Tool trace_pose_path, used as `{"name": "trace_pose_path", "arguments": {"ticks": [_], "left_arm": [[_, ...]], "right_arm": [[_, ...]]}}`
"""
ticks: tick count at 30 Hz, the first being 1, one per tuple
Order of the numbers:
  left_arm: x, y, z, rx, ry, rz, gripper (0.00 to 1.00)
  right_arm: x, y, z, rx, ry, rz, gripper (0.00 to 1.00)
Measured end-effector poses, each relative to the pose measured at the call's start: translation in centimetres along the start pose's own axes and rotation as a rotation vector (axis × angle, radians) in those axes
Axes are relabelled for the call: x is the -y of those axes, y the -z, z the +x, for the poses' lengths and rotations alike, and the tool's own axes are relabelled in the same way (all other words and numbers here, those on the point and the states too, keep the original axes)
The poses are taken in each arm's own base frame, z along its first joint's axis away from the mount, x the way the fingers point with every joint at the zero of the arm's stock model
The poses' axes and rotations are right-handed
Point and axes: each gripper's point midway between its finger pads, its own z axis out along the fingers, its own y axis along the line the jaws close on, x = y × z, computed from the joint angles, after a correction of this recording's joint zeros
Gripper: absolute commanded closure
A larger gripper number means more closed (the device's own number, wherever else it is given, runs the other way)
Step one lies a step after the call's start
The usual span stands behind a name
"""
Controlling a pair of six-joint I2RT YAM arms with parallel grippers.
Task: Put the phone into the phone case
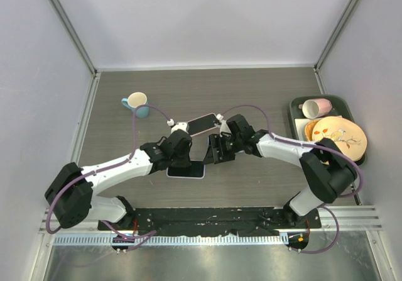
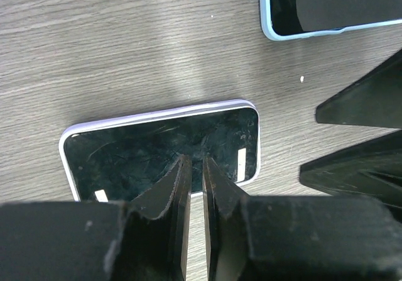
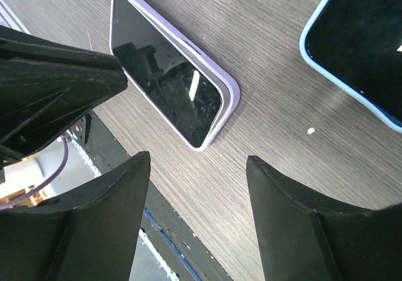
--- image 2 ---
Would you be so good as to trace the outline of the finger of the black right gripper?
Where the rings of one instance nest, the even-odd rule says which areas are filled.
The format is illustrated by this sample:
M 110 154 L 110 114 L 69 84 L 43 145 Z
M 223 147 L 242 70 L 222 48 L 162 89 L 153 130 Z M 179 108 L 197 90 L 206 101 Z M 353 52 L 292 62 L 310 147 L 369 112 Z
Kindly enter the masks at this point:
M 401 51 L 317 106 L 321 124 L 401 128 Z
M 401 221 L 401 131 L 304 163 L 300 183 L 330 195 L 376 198 Z

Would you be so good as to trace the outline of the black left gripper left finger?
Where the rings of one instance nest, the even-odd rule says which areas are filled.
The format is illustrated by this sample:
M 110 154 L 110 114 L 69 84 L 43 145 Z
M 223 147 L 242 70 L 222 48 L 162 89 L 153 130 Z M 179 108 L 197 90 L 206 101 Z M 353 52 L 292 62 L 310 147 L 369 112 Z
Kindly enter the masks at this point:
M 1 205 L 2 280 L 184 280 L 192 163 L 130 202 Z

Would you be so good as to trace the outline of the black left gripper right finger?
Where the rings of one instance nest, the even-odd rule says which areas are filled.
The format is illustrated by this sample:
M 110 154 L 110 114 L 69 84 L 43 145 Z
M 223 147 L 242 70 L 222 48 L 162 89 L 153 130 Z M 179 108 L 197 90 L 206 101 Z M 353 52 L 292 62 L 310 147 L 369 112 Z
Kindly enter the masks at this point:
M 209 280 L 400 280 L 401 225 L 357 196 L 251 196 L 203 162 Z

